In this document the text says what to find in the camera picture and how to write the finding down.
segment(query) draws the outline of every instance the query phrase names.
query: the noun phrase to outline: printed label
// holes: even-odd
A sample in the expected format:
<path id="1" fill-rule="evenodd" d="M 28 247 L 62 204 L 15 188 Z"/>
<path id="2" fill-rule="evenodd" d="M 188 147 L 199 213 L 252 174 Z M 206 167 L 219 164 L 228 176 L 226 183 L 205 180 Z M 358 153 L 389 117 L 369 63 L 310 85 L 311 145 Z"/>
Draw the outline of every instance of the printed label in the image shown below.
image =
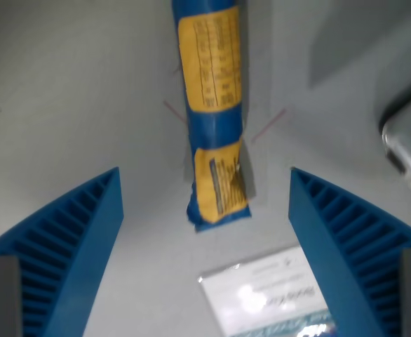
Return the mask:
<path id="1" fill-rule="evenodd" d="M 187 99 L 196 112 L 219 112 L 241 101 L 238 7 L 179 23 Z"/>
<path id="2" fill-rule="evenodd" d="M 238 161 L 241 140 L 216 150 L 197 149 L 194 156 L 199 212 L 208 222 L 248 205 Z"/>

